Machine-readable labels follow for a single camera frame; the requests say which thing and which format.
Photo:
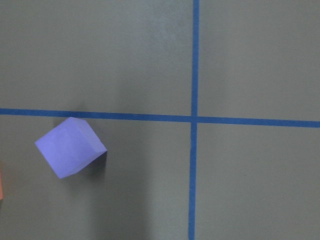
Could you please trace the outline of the purple foam cube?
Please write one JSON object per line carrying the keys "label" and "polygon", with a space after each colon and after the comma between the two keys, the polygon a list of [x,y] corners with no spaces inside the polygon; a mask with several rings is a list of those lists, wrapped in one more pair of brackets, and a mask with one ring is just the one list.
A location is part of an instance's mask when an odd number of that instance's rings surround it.
{"label": "purple foam cube", "polygon": [[107,152],[86,120],[69,117],[35,141],[59,179],[74,175]]}

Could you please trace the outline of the orange foam cube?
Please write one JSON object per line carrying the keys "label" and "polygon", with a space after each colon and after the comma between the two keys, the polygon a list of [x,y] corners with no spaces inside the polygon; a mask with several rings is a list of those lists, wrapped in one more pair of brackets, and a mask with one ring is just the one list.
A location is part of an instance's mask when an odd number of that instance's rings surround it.
{"label": "orange foam cube", "polygon": [[0,201],[2,201],[3,198],[4,198],[4,192],[3,192],[2,171],[1,171],[1,164],[0,164]]}

